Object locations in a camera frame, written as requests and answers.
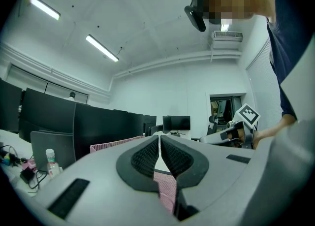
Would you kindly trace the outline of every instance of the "bottle label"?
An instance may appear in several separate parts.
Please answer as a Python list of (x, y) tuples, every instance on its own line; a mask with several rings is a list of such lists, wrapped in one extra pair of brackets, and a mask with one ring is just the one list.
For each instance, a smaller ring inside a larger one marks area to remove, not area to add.
[(54, 178), (59, 173), (60, 173), (60, 171), (58, 171), (58, 169), (50, 169), (49, 170), (49, 175), (50, 175), (51, 178)]
[(55, 158), (48, 158), (49, 164), (54, 164), (56, 162)]

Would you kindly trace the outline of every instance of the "person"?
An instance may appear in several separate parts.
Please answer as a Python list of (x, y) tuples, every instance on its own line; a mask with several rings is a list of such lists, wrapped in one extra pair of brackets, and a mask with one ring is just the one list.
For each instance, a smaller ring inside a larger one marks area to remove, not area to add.
[[(269, 129), (255, 131), (253, 146), (266, 137), (276, 135), (282, 128), (296, 121), (295, 113), (285, 96), (280, 84), (289, 75), (306, 50), (314, 33), (314, 20), (311, 12), (304, 7), (305, 0), (203, 0), (204, 18), (231, 19), (237, 22), (249, 19), (253, 15), (266, 17), (267, 31), (270, 37), (270, 63), (277, 76), (281, 108), (280, 122)], [(244, 130), (238, 130), (244, 141)]]
[(69, 100), (69, 101), (75, 101), (75, 92), (71, 92), (69, 97), (64, 98), (65, 100)]

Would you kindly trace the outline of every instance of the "power adapter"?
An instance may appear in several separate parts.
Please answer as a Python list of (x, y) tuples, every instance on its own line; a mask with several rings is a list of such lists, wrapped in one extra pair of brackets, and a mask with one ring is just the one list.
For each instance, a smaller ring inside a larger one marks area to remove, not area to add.
[(28, 167), (21, 172), (20, 177), (26, 184), (28, 184), (34, 175), (35, 173)]

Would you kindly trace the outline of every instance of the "pink object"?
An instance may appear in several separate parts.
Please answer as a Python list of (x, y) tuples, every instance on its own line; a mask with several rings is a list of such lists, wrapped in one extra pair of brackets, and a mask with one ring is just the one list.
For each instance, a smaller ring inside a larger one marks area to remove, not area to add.
[(26, 163), (24, 163), (24, 164), (22, 164), (22, 169), (23, 170), (25, 170), (26, 168), (28, 168), (29, 167), (29, 164), (26, 162)]
[(163, 206), (173, 214), (176, 200), (177, 183), (173, 175), (154, 172), (154, 178), (158, 182), (159, 199)]
[(99, 150), (103, 150), (115, 145), (120, 145), (120, 144), (124, 144), (130, 141), (134, 141), (137, 140), (139, 138), (144, 138), (144, 136), (138, 136), (138, 137), (133, 137), (133, 138), (128, 138), (128, 139), (124, 139), (124, 140), (120, 140), (120, 141), (114, 141), (114, 142), (110, 142), (110, 143), (105, 143), (105, 144), (98, 144), (98, 145), (91, 145), (90, 146), (90, 153), (95, 153)]
[(34, 159), (28, 160), (28, 165), (30, 169), (35, 168), (36, 167), (35, 160)]

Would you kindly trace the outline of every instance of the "pink mesh fabric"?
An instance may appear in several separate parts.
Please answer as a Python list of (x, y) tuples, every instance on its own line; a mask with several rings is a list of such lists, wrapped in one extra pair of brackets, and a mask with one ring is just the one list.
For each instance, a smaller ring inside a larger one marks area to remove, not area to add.
[(154, 180), (158, 182), (160, 201), (173, 214), (177, 188), (175, 178), (173, 175), (154, 172)]
[(124, 144), (139, 138), (143, 138), (144, 136), (138, 136), (138, 137), (133, 137), (133, 138), (128, 138), (128, 139), (124, 139), (124, 140), (120, 140), (120, 141), (114, 141), (114, 142), (110, 142), (110, 143), (105, 143), (105, 144), (98, 144), (98, 145), (91, 145), (90, 146), (90, 153), (95, 153), (99, 150), (103, 150), (115, 145), (120, 145), (120, 144)]

